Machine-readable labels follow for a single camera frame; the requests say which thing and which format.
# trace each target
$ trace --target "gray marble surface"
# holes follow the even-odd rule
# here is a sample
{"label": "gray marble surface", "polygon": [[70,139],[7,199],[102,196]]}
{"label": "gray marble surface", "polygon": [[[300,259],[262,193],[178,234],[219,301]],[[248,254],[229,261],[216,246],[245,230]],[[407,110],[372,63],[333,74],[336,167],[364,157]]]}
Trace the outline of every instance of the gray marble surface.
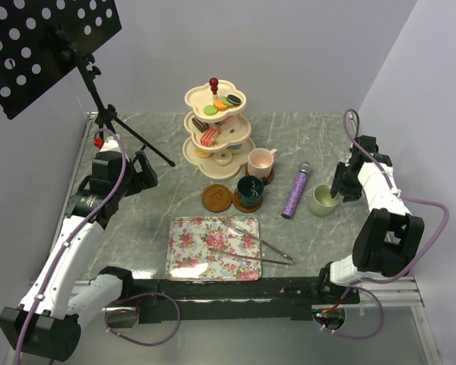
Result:
{"label": "gray marble surface", "polygon": [[[350,254],[363,225],[368,208],[363,199],[340,204],[324,218],[315,217],[308,208],[308,197],[318,184],[331,183],[339,160],[348,155],[350,146],[342,126],[341,114],[246,113],[252,124],[252,138],[257,147],[277,148],[274,181],[266,187],[264,204],[252,214],[259,222],[261,238],[296,259],[291,267],[262,264],[264,277],[316,276],[329,261]],[[102,240],[92,248],[81,273],[81,280],[97,276],[107,265],[127,268],[136,278],[165,278],[169,223],[173,217],[213,216],[201,204],[201,192],[215,182],[188,163],[182,144],[188,137],[184,113],[123,114],[121,117],[156,148],[176,162],[170,167],[147,150],[147,157],[159,176],[159,185],[140,194],[124,198],[120,209],[109,222]],[[90,135],[96,129],[92,125]],[[122,131],[130,156],[141,143]],[[76,175],[77,185],[89,172],[97,149],[88,142]],[[291,220],[280,216],[293,184],[299,163],[313,165],[304,196]],[[232,191],[242,175],[222,182]],[[219,214],[247,215],[233,206]],[[278,259],[262,248],[266,258]]]}

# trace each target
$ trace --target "tongs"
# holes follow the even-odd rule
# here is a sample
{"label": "tongs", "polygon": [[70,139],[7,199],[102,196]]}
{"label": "tongs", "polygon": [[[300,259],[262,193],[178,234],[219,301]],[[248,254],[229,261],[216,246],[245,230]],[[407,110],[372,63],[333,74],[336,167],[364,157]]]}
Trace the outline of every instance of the tongs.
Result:
{"label": "tongs", "polygon": [[223,255],[227,255],[227,256],[232,256],[232,257],[237,257],[239,259],[246,259],[246,260],[251,260],[251,261],[260,261],[260,262],[271,262],[273,264],[278,264],[278,265],[285,265],[285,266],[292,266],[296,263],[296,261],[290,257],[289,255],[286,255],[285,253],[283,253],[282,251],[280,251],[279,249],[276,249],[275,247],[273,247],[270,243],[267,243],[265,242],[264,240],[261,240],[260,238],[254,236],[253,234],[251,234],[250,232],[247,232],[246,230],[244,230],[243,228],[237,226],[236,224],[234,224],[233,222],[230,222],[228,221],[227,219],[223,219],[221,218],[220,221],[227,227],[231,228],[232,230],[234,230],[235,232],[237,233],[241,233],[241,234],[245,234],[246,236],[250,236],[252,239],[254,239],[255,241],[259,242],[260,244],[262,245],[266,245],[266,247],[268,247],[269,249],[271,249],[272,251],[274,251],[275,253],[277,253],[279,256],[282,256],[284,257],[286,260],[290,261],[290,262],[282,262],[282,261],[277,261],[277,260],[270,260],[270,259],[262,259],[262,258],[259,258],[259,257],[253,257],[253,256],[244,256],[244,255],[237,255],[235,253],[229,253],[229,252],[226,252],[226,251],[222,251],[220,249],[214,249],[214,248],[208,248],[210,251],[214,251],[214,252],[218,252],[218,253],[221,253]]}

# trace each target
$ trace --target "purple glitter bottle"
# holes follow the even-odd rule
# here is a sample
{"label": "purple glitter bottle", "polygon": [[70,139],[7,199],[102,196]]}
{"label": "purple glitter bottle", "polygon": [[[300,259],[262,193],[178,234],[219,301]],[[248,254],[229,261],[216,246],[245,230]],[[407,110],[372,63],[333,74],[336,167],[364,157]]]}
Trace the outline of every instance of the purple glitter bottle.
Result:
{"label": "purple glitter bottle", "polygon": [[299,172],[294,179],[294,184],[290,190],[289,198],[283,207],[282,217],[290,219],[296,211],[297,203],[302,197],[302,192],[306,187],[307,179],[312,171],[312,166],[309,162],[303,162],[299,165]]}

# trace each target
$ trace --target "tripod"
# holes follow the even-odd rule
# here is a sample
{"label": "tripod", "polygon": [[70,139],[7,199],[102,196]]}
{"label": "tripod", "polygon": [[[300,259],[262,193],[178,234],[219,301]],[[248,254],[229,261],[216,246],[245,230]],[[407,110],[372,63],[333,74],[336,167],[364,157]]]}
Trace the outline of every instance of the tripod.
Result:
{"label": "tripod", "polygon": [[63,62],[73,62],[81,74],[86,88],[90,92],[95,104],[98,108],[98,117],[95,120],[95,123],[100,127],[107,127],[114,133],[116,133],[113,128],[112,121],[117,122],[121,127],[126,129],[130,134],[132,134],[136,139],[142,142],[144,145],[141,148],[141,151],[149,147],[153,152],[155,152],[159,157],[164,159],[170,166],[174,167],[176,164],[174,161],[170,160],[166,155],[157,150],[152,144],[150,144],[145,138],[139,135],[132,127],[125,124],[119,117],[116,112],[116,108],[112,104],[108,104],[107,107],[103,104],[103,101],[98,94],[96,85],[94,84],[94,78],[97,75],[101,75],[101,71],[98,67],[92,66],[91,70],[88,70],[87,67],[90,64],[95,63],[95,58],[91,53],[84,54],[81,51],[81,48],[78,44],[70,42],[68,34],[61,29],[56,29],[52,32],[51,43],[53,49],[55,49],[56,57],[60,58],[60,61]]}

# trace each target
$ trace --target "brown wooden coaster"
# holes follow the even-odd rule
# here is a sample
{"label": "brown wooden coaster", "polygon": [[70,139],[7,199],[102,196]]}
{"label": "brown wooden coaster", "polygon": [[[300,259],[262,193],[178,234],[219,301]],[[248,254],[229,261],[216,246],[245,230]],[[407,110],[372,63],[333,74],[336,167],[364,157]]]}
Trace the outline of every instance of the brown wooden coaster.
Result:
{"label": "brown wooden coaster", "polygon": [[210,185],[202,192],[201,201],[207,210],[219,213],[231,206],[231,191],[220,184]]}
{"label": "brown wooden coaster", "polygon": [[232,194],[232,201],[233,205],[235,205],[235,208],[238,209],[239,211],[242,211],[243,213],[253,213],[254,211],[257,211],[260,209],[262,203],[264,202],[264,197],[261,197],[260,203],[256,207],[253,208],[245,208],[243,205],[240,204],[240,201],[238,200],[238,189],[235,189],[235,191]]}
{"label": "brown wooden coaster", "polygon": [[[247,166],[245,168],[245,176],[249,176],[249,167]],[[268,185],[272,182],[272,180],[274,179],[274,176],[275,176],[275,172],[274,172],[274,168],[272,167],[272,170],[271,170],[271,173],[268,174],[267,176],[267,183],[265,185]]]}

